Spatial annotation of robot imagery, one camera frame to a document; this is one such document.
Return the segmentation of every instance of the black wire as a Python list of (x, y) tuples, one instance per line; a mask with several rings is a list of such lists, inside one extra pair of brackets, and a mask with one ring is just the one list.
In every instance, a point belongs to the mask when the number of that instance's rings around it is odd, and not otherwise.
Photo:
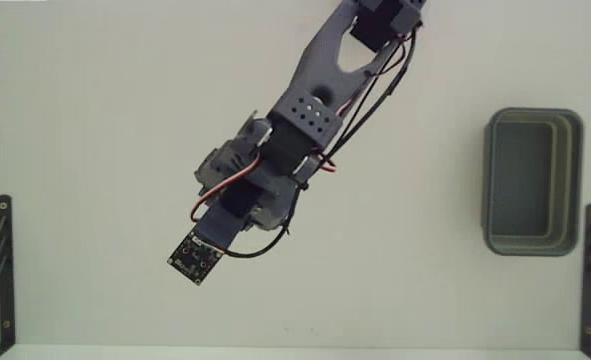
[(297, 202), (299, 201), (299, 195), (301, 192), (302, 192), (302, 189), (299, 187), (297, 188), (297, 190), (295, 190), (295, 195), (293, 196), (293, 201), (291, 202), (291, 208), (288, 212), (288, 217), (286, 218), (286, 220), (282, 224), (282, 229), (279, 231), (279, 234), (277, 234), (275, 239), (273, 239), (273, 241), (271, 241), (268, 245), (266, 245), (266, 247), (263, 248), (262, 250), (259, 250), (259, 251), (256, 251), (256, 252), (250, 253), (250, 254), (242, 254), (242, 253), (238, 253), (238, 252), (235, 252), (232, 250), (221, 249), (219, 247), (215, 247), (213, 244), (209, 244), (209, 245), (213, 246), (217, 250), (223, 252), (224, 255), (227, 255), (227, 256), (230, 256), (230, 257), (236, 258), (236, 259), (254, 259), (254, 258), (257, 258), (257, 257), (260, 257), (260, 256), (266, 254), (267, 252), (271, 251), (280, 242), (280, 240), (282, 240), (284, 235), (288, 234), (288, 228), (291, 225), (291, 221), (293, 221), (293, 217), (295, 216), (295, 208), (297, 207)]
[[(403, 46), (402, 43), (399, 43), (397, 45), (397, 48), (395, 49), (395, 51), (393, 51), (391, 56), (389, 56), (388, 59), (386, 59), (386, 62), (384, 62), (384, 65), (382, 65), (381, 69), (379, 70), (380, 72), (383, 71), (383, 69), (386, 69), (386, 66), (388, 66), (388, 64), (391, 62), (391, 60), (393, 60), (393, 57), (395, 57), (395, 54), (397, 53), (397, 51), (399, 50), (399, 48), (401, 46)], [(339, 141), (341, 141), (342, 138), (344, 138), (344, 136), (346, 136), (348, 131), (351, 129), (351, 126), (353, 126), (353, 123), (357, 119), (357, 115), (359, 115), (359, 112), (362, 110), (362, 107), (366, 103), (366, 99), (368, 99), (368, 97), (371, 95), (371, 92), (373, 92), (373, 89), (375, 88), (375, 85), (377, 85), (377, 82), (379, 81), (379, 79), (380, 79), (380, 77), (376, 76), (375, 80), (373, 80), (371, 82), (371, 85), (368, 87), (368, 90), (366, 90), (366, 93), (364, 93), (364, 96), (362, 96), (362, 100), (359, 102), (359, 105), (357, 105), (357, 109), (353, 113), (353, 117), (351, 117), (351, 120), (346, 125), (346, 128), (344, 128), (344, 132), (342, 133), (342, 135), (340, 135), (338, 143), (339, 143)]]
[(348, 141), (355, 136), (355, 134), (361, 129), (364, 124), (373, 116), (373, 114), (382, 106), (382, 104), (386, 101), (386, 99), (393, 94), (399, 83), (402, 81), (406, 73), (408, 72), (408, 67), (413, 59), (413, 55), (415, 53), (415, 45), (417, 43), (417, 30), (413, 30), (413, 35), (411, 36), (411, 48), (408, 52), (408, 57), (406, 58), (406, 62), (404, 66), (400, 69), (399, 73), (395, 76), (395, 78), (391, 81), (388, 88), (384, 91), (384, 93), (380, 96), (379, 99), (371, 106), (368, 112), (360, 119), (357, 124), (341, 139), (338, 140), (337, 144), (333, 147), (333, 149), (328, 153), (328, 157), (332, 158)]
[(402, 56), (400, 56), (400, 58), (397, 59), (397, 61), (395, 61), (395, 63), (393, 63), (393, 65), (391, 65), (388, 69), (386, 69), (384, 71), (381, 71), (381, 72), (379, 72), (379, 73), (377, 73), (377, 74), (375, 74), (373, 76), (379, 77), (379, 76), (388, 74), (393, 69), (395, 69), (396, 67), (398, 67), (399, 64), (401, 64), (404, 61), (404, 59), (406, 59), (406, 45), (404, 45), (404, 43), (400, 43), (400, 44), (401, 44), (401, 48), (402, 48)]

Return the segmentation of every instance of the gray plastic bracket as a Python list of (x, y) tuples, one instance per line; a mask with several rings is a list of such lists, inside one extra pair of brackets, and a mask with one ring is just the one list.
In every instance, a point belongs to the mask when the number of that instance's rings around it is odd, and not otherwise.
[(324, 149), (342, 127), (342, 118), (302, 88), (291, 86), (272, 110)]
[(359, 8), (354, 0), (344, 0), (339, 5), (304, 50), (287, 92), (303, 89), (335, 114), (363, 91), (373, 79), (372, 74), (377, 73), (395, 51), (396, 44), (387, 44), (371, 63), (352, 72), (343, 71), (338, 63), (342, 40), (353, 25)]

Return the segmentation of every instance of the red wire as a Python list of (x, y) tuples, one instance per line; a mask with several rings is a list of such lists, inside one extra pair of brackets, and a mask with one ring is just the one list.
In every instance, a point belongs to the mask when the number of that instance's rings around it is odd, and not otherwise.
[(253, 170), (257, 169), (257, 167), (259, 166), (259, 164), (261, 162), (262, 162), (262, 159), (260, 158), (259, 154), (257, 154), (257, 157), (255, 158), (255, 160), (250, 165), (248, 165), (248, 167), (246, 167), (242, 171), (238, 172), (237, 174), (229, 177), (228, 179), (222, 181), (217, 186), (210, 189), (201, 198), (199, 198), (199, 200), (197, 200), (197, 203), (195, 204), (195, 206), (193, 206), (193, 210), (191, 210), (191, 220), (193, 222), (198, 222), (199, 218), (195, 217), (195, 213), (197, 212), (197, 210), (199, 209), (200, 206), (202, 206), (208, 199), (212, 198), (213, 196), (218, 194), (220, 191), (229, 187), (232, 183), (244, 178), (246, 175), (253, 172)]

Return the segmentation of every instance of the cable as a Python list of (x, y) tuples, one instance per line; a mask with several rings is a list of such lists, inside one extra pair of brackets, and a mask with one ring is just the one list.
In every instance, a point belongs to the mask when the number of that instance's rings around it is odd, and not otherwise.
[(399, 73), (395, 76), (395, 78), (391, 81), (388, 88), (384, 91), (384, 93), (380, 96), (379, 99), (371, 106), (368, 112), (358, 121), (355, 126), (346, 133), (346, 135), (340, 138), (333, 149), (328, 154), (328, 158), (332, 158), (348, 141), (355, 136), (355, 134), (361, 129), (364, 124), (373, 116), (373, 114), (382, 106), (382, 104), (386, 101), (386, 99), (393, 94), (397, 86), (400, 84), (406, 73), (408, 72), (408, 67), (410, 66), (411, 60), (413, 59), (413, 55), (415, 54), (415, 45), (417, 43), (417, 30), (413, 30), (413, 34), (411, 35), (411, 47), (408, 52), (408, 57), (404, 62), (404, 66), (400, 69)]
[(210, 189), (206, 194), (204, 194), (195, 204), (195, 206), (193, 206), (193, 210), (191, 210), (191, 220), (193, 222), (198, 222), (199, 218), (195, 217), (195, 213), (197, 212), (197, 210), (199, 209), (200, 206), (202, 206), (202, 204), (204, 204), (208, 199), (210, 199), (211, 197), (213, 197), (214, 195), (218, 194), (220, 191), (224, 190), (225, 188), (227, 188), (228, 186), (230, 186), (232, 183), (242, 179), (243, 177), (245, 177), (246, 175), (248, 175), (249, 173), (253, 172), (253, 170), (257, 169), (257, 167), (259, 166), (259, 164), (262, 162), (262, 159), (259, 155), (259, 153), (257, 154), (257, 157), (255, 158), (255, 160), (248, 165), (246, 168), (242, 169), (240, 172), (238, 172), (237, 174), (229, 177), (228, 179), (222, 181), (221, 183), (219, 183), (219, 185), (213, 187), (212, 189)]
[(256, 251), (256, 252), (250, 253), (250, 254), (242, 254), (242, 253), (238, 253), (238, 252), (235, 252), (232, 250), (219, 248), (211, 243), (208, 243), (208, 245), (221, 251), (222, 253), (224, 253), (224, 255), (227, 255), (227, 256), (230, 256), (230, 257), (236, 258), (236, 259), (254, 259), (254, 258), (258, 258), (258, 257), (266, 254), (267, 252), (271, 251), (271, 249), (273, 249), (280, 242), (280, 240), (282, 240), (284, 235), (289, 233), (289, 227), (291, 225), (291, 221), (293, 221), (293, 217), (295, 216), (295, 208), (297, 207), (297, 202), (299, 201), (299, 195), (301, 192), (302, 192), (302, 189), (299, 187), (297, 188), (297, 190), (295, 190), (295, 195), (293, 196), (293, 201), (291, 202), (291, 208), (288, 211), (288, 217), (286, 218), (286, 220), (284, 220), (284, 223), (282, 224), (282, 229), (279, 231), (279, 234), (277, 234), (275, 239), (273, 239), (273, 241), (271, 241), (268, 245), (266, 245), (266, 247), (263, 248), (262, 250), (259, 250), (259, 251)]
[(400, 43), (401, 48), (402, 48), (402, 56), (400, 56), (400, 58), (395, 61), (395, 63), (393, 63), (393, 65), (391, 65), (388, 69), (383, 70), (375, 75), (373, 75), (373, 77), (380, 77), (382, 75), (386, 75), (389, 72), (391, 72), (393, 69), (395, 69), (396, 67), (398, 67), (405, 59), (406, 59), (406, 45), (404, 45), (404, 43)]
[[(391, 56), (389, 56), (389, 58), (386, 59), (386, 62), (384, 62), (384, 65), (380, 69), (380, 72), (383, 71), (383, 69), (385, 69), (386, 66), (388, 66), (388, 64), (391, 62), (391, 60), (393, 60), (393, 57), (395, 57), (395, 54), (397, 53), (397, 51), (399, 50), (399, 47), (401, 45), (402, 44), (400, 43), (398, 45), (398, 47), (395, 49), (395, 51), (393, 51), (393, 53), (391, 54)], [(368, 99), (368, 97), (371, 95), (371, 92), (373, 92), (373, 89), (375, 88), (375, 85), (377, 85), (377, 82), (379, 81), (379, 78), (380, 77), (379, 76), (374, 76), (374, 77), (375, 77), (375, 80), (373, 80), (371, 82), (371, 85), (368, 87), (368, 90), (366, 90), (366, 93), (364, 93), (364, 96), (362, 96), (362, 99), (360, 100), (359, 105), (357, 105), (357, 109), (355, 110), (355, 112), (353, 113), (353, 116), (351, 117), (351, 120), (348, 122), (348, 124), (344, 128), (344, 132), (342, 132), (342, 135), (340, 135), (339, 140), (338, 140), (338, 143), (339, 143), (339, 141), (342, 138), (344, 138), (346, 136), (346, 134), (350, 130), (351, 126), (353, 126), (353, 123), (357, 119), (357, 115), (359, 115), (359, 112), (362, 110), (362, 107), (364, 107), (364, 104), (366, 103), (366, 99)]]

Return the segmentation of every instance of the white backdrop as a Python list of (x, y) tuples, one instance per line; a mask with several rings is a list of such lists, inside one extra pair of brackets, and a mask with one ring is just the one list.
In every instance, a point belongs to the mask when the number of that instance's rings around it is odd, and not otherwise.
[(337, 3), (0, 3), (19, 342), (578, 347), (581, 251), (486, 248), (482, 143), (501, 108), (577, 111), (591, 202), (591, 2), (431, 1), (407, 79), (315, 179), (293, 236), (202, 288), (166, 264), (193, 171), (274, 104)]

